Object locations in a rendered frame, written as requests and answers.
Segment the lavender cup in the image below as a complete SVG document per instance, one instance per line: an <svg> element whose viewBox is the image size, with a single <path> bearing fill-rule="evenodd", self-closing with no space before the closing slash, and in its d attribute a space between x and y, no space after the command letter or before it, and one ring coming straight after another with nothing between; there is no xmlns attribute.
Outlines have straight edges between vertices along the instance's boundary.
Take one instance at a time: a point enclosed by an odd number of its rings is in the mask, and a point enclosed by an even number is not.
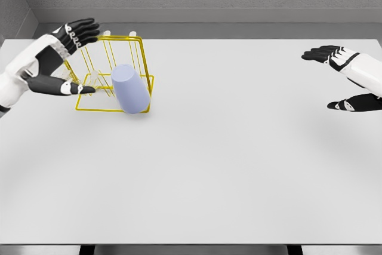
<svg viewBox="0 0 382 255"><path fill-rule="evenodd" d="M111 73L113 89L121 109L136 114L150 103L149 91L137 71L129 64L118 65Z"/></svg>

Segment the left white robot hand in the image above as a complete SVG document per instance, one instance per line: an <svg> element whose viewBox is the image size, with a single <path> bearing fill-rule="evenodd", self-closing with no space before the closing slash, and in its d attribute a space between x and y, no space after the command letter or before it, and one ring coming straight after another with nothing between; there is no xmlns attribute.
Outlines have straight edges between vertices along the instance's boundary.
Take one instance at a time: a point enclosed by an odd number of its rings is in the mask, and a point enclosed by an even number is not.
<svg viewBox="0 0 382 255"><path fill-rule="evenodd" d="M11 60L4 72L14 78L19 99L29 90L54 96L95 93L95 88L57 78L53 72L78 49L97 42L99 27L93 18L63 24L33 41Z"/></svg>

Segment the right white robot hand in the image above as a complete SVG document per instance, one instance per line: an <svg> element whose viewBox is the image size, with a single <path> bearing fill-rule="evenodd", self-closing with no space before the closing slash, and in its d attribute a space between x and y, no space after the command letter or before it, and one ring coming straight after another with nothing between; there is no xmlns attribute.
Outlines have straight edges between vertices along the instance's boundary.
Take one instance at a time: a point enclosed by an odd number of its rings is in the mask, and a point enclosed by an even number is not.
<svg viewBox="0 0 382 255"><path fill-rule="evenodd" d="M348 112L382 110L382 61L368 54L336 45L312 48L304 52L301 58L330 66L350 82L369 91L366 94L328 103L328 109Z"/></svg>

